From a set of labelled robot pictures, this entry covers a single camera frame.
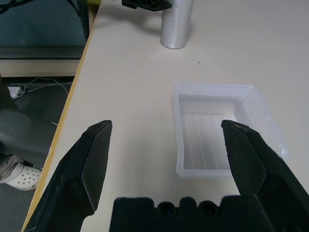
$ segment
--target table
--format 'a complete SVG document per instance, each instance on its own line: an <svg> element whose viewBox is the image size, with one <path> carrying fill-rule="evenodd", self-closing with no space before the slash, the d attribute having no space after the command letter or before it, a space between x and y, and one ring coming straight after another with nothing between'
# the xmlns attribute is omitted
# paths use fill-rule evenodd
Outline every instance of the table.
<svg viewBox="0 0 309 232"><path fill-rule="evenodd" d="M25 223L60 159L88 126L105 119L113 122L106 178L98 210L81 231L108 231L117 197L178 205L191 196L219 204L223 196L237 194L232 179L176 174L177 82L257 87L287 141L287 164L309 190L308 8L305 0L196 0L188 44L171 50L160 44L160 12L105 0Z"/></svg>

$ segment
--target dark object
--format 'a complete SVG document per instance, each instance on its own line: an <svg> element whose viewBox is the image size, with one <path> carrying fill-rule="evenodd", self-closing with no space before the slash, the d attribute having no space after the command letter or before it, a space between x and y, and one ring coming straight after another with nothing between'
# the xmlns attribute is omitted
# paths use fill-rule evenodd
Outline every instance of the dark object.
<svg viewBox="0 0 309 232"><path fill-rule="evenodd" d="M89 127L60 161L25 232L78 232L98 207L112 122Z"/></svg>
<svg viewBox="0 0 309 232"><path fill-rule="evenodd" d="M241 195L256 195L278 232L309 231L309 196L261 135L224 120L228 162Z"/></svg>
<svg viewBox="0 0 309 232"><path fill-rule="evenodd" d="M164 0L122 0L122 5L132 9L140 7L148 11L162 11L172 7L172 4Z"/></svg>
<svg viewBox="0 0 309 232"><path fill-rule="evenodd" d="M12 7L16 7L16 6L21 6L21 5L24 5L28 2L31 2L33 0L22 0L22 1L11 1L10 3L8 4L0 4L0 8L12 8Z"/></svg>
<svg viewBox="0 0 309 232"><path fill-rule="evenodd" d="M284 161L260 134L224 120L225 146L241 196L224 197L198 207L183 198L180 207L148 198L114 202L110 232L305 232L309 231L309 196Z"/></svg>
<svg viewBox="0 0 309 232"><path fill-rule="evenodd" d="M189 197L157 208L149 198L118 198L110 232L309 231L309 196L284 161L248 126L224 120L222 128L240 196L224 197L219 207ZM26 232L80 231L98 206L111 129L110 121L90 127L65 155Z"/></svg>
<svg viewBox="0 0 309 232"><path fill-rule="evenodd" d="M220 207L182 198L179 207L149 198L118 198L110 232L273 232L256 196L224 197Z"/></svg>

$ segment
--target shoe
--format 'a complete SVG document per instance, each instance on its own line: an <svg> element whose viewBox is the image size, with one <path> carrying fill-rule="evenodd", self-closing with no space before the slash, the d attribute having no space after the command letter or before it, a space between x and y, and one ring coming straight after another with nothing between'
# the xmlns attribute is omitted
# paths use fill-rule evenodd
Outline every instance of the shoe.
<svg viewBox="0 0 309 232"><path fill-rule="evenodd" d="M17 163L16 167L6 179L0 181L16 189L29 191L37 187L42 170Z"/></svg>

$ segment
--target clear plastic tray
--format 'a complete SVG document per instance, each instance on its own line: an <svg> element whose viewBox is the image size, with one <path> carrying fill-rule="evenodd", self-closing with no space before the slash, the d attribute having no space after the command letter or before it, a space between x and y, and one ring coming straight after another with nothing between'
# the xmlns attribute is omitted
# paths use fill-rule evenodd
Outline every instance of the clear plastic tray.
<svg viewBox="0 0 309 232"><path fill-rule="evenodd" d="M232 177L221 128L223 119L248 125L278 155L287 157L285 141L253 86L178 83L174 117L176 172L182 178Z"/></svg>

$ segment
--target gray carpet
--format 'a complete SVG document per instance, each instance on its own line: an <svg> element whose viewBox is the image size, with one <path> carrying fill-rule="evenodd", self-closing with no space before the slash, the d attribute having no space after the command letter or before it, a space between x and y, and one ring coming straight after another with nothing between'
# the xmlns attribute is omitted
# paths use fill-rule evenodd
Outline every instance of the gray carpet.
<svg viewBox="0 0 309 232"><path fill-rule="evenodd" d="M37 88L45 84L35 84ZM15 101L18 109L34 114L43 120L58 123L67 98L62 87L44 87L34 92L26 93ZM20 232L26 218L34 190L21 191L8 185L0 184L0 231Z"/></svg>

